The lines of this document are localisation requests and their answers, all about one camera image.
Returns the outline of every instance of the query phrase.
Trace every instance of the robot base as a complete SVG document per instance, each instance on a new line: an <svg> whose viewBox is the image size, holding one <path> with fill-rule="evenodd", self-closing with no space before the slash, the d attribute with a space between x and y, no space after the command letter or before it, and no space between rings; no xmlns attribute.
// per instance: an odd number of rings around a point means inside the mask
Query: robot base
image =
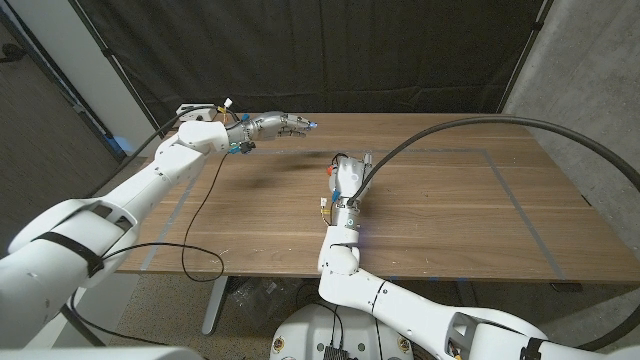
<svg viewBox="0 0 640 360"><path fill-rule="evenodd" d="M331 309L336 307L334 304L324 304ZM344 339L340 331L340 321L337 318L335 328L332 327L335 316L333 312L322 306L310 304L298 310L280 325L273 337L269 358L271 360L322 360L326 348L331 344L333 332L333 347L339 348L342 341L342 349L347 351L348 358L382 360L375 318L360 310L346 307L338 307L336 312L342 319ZM383 359L413 360L409 341L380 321L378 321L378 329Z"/></svg>

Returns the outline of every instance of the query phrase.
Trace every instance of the plastic bag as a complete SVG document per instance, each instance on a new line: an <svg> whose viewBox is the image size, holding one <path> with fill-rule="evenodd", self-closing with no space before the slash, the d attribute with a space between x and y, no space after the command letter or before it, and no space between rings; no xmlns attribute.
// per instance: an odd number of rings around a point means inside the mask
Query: plastic bag
<svg viewBox="0 0 640 360"><path fill-rule="evenodd" d="M302 280L296 278L252 278L231 294L253 326L260 328L291 300Z"/></svg>

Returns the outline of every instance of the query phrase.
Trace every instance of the connector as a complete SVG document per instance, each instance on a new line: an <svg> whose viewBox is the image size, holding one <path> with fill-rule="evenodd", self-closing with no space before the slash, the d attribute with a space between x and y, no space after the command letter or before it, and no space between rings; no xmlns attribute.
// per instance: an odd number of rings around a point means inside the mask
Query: connector
<svg viewBox="0 0 640 360"><path fill-rule="evenodd" d="M182 104L176 110L176 115L194 108L196 106L211 106L210 109L193 110L185 115L180 116L180 121L212 121L216 115L215 105L213 104Z"/></svg>

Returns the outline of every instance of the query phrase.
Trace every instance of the metal table leg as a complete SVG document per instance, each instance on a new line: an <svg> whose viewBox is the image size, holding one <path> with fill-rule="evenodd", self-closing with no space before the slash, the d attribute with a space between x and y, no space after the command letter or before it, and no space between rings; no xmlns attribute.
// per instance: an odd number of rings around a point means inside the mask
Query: metal table leg
<svg viewBox="0 0 640 360"><path fill-rule="evenodd" d="M202 333L205 335L213 334L218 324L218 316L220 315L220 310L222 310L222 298L224 297L224 290L227 287L228 280L228 276L221 276L213 282L209 305L207 306L207 312L204 315L204 322L202 324Z"/></svg>

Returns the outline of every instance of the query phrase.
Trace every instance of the table leg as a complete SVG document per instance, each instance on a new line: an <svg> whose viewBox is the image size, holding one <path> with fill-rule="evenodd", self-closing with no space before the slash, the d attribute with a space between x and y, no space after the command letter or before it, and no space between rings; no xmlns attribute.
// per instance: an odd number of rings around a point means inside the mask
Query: table leg
<svg viewBox="0 0 640 360"><path fill-rule="evenodd" d="M228 280L228 276L220 276L213 282L209 305L207 306L207 312L204 315L204 322L202 324L202 333L205 335L213 334L218 324L218 316L220 315L220 310L222 310L222 298L224 297L224 290L227 287Z"/></svg>
<svg viewBox="0 0 640 360"><path fill-rule="evenodd" d="M462 306L478 306L476 292L473 290L473 284L470 281L456 281L456 286L458 287L458 298L460 299Z"/></svg>

